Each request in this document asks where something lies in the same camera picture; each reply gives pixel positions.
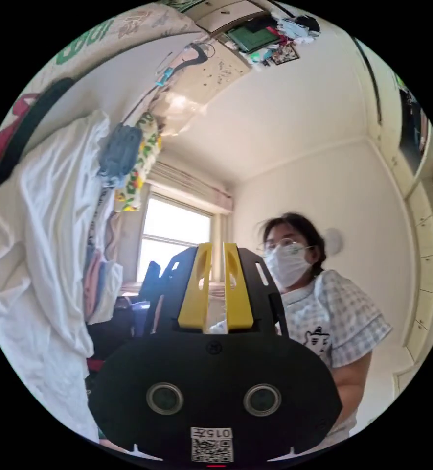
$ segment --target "face mask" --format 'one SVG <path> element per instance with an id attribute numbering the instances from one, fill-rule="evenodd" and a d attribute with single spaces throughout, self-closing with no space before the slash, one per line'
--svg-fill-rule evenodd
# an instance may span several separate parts
<path id="1" fill-rule="evenodd" d="M 282 287 L 290 287 L 298 282 L 311 267 L 304 259 L 306 250 L 296 245 L 278 245 L 265 258 L 270 274 Z"/>

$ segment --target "white cloth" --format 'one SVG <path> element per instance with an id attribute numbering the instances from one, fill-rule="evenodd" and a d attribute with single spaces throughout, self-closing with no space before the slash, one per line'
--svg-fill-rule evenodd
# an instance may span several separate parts
<path id="1" fill-rule="evenodd" d="M 111 188 L 102 188 L 94 218 L 89 228 L 88 243 L 102 253 L 105 252 L 105 232 L 107 220 L 114 211 L 115 191 Z"/>
<path id="2" fill-rule="evenodd" d="M 322 272 L 305 288 L 283 294 L 282 301 L 290 338 L 315 352 L 330 369 L 361 359 L 392 330 L 374 302 L 334 270 Z M 227 330 L 224 320 L 209 333 L 225 334 Z M 355 424 L 356 413 L 305 454 L 347 439 Z M 288 454 L 276 460 L 297 456 Z"/>
<path id="3" fill-rule="evenodd" d="M 114 313 L 115 302 L 123 284 L 123 267 L 113 261 L 105 263 L 105 281 L 101 297 L 88 324 L 108 322 Z"/>
<path id="4" fill-rule="evenodd" d="M 109 126 L 95 111 L 54 132 L 0 187 L 0 346 L 35 398 L 95 442 L 82 281 L 101 191 L 98 142 Z"/>

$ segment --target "dark hair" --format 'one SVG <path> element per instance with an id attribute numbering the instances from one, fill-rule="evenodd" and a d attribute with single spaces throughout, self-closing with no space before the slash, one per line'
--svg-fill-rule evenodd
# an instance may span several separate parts
<path id="1" fill-rule="evenodd" d="M 319 249 L 319 260 L 313 264 L 311 271 L 313 277 L 318 276 L 323 271 L 322 264 L 327 258 L 325 254 L 324 239 L 320 236 L 315 226 L 306 217 L 296 212 L 287 212 L 281 217 L 275 217 L 264 223 L 261 229 L 263 231 L 262 239 L 264 243 L 267 241 L 270 231 L 274 227 L 282 224 L 289 225 L 296 229 L 306 239 L 308 246 L 316 246 Z"/>

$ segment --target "white wall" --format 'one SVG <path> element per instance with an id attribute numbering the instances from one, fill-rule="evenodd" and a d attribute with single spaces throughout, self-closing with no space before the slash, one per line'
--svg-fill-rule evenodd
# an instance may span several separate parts
<path id="1" fill-rule="evenodd" d="M 297 160 L 235 188 L 233 239 L 254 249 L 259 222 L 286 211 L 305 214 L 323 232 L 343 233 L 344 249 L 325 267 L 365 290 L 394 331 L 373 354 L 358 425 L 393 401 L 392 373 L 411 364 L 400 337 L 412 301 L 412 245 L 405 208 L 387 169 L 368 141 Z"/>

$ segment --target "floral cloth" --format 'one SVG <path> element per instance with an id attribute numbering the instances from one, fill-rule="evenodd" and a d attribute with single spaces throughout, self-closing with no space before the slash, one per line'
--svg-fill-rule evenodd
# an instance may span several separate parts
<path id="1" fill-rule="evenodd" d="M 115 212 L 138 211 L 140 208 L 140 189 L 161 152 L 161 136 L 154 116 L 146 112 L 137 123 L 143 133 L 137 160 L 127 175 L 125 187 L 115 191 Z"/>

